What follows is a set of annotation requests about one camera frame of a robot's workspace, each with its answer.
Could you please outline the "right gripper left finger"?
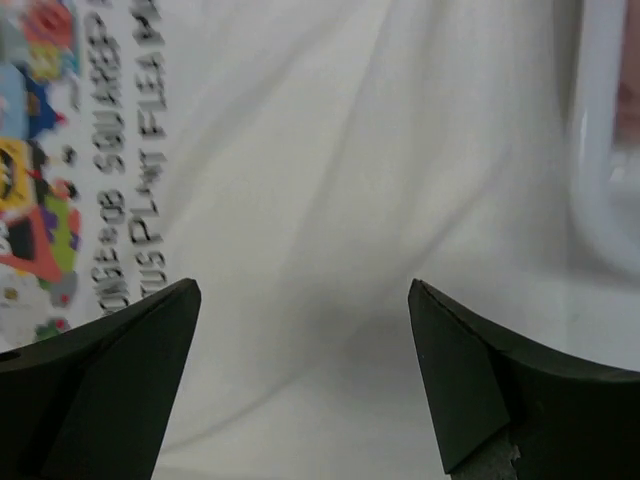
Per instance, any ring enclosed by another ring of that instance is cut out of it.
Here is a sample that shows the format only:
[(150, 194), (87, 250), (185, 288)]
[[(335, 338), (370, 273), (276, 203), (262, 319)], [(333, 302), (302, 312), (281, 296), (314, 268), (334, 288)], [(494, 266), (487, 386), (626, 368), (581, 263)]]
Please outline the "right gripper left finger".
[(185, 278), (2, 353), (2, 478), (151, 478), (200, 305), (197, 282)]

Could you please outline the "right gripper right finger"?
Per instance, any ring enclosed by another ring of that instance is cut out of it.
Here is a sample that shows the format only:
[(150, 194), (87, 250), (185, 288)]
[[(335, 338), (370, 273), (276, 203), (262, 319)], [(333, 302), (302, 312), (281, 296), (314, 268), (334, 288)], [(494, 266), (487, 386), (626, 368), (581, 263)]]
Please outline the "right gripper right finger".
[(635, 479), (639, 375), (533, 341), (414, 280), (408, 305), (453, 479)]

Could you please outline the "white printed t shirt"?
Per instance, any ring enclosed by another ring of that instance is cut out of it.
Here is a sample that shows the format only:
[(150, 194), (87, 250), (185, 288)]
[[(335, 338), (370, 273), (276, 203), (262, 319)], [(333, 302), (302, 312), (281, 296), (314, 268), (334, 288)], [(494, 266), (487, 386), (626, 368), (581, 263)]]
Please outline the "white printed t shirt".
[(407, 292), (634, 367), (569, 223), (579, 1), (166, 1), (161, 251), (203, 308), (162, 477), (439, 479)]

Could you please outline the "white plastic basket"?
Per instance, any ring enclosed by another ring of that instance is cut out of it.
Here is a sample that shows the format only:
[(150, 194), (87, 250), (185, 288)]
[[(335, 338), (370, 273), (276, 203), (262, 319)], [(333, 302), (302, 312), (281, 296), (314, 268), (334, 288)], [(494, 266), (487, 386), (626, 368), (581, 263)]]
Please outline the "white plastic basket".
[(616, 105), (628, 1), (586, 1), (570, 122), (576, 230), (604, 263), (639, 274), (639, 143), (618, 137)]

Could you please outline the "pink t shirt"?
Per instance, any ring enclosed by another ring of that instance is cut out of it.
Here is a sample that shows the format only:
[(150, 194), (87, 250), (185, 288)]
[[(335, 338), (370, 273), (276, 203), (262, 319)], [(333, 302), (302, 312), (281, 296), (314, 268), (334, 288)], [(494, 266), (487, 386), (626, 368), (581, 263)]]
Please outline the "pink t shirt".
[(627, 2), (616, 105), (616, 129), (625, 142), (639, 143), (639, 0)]

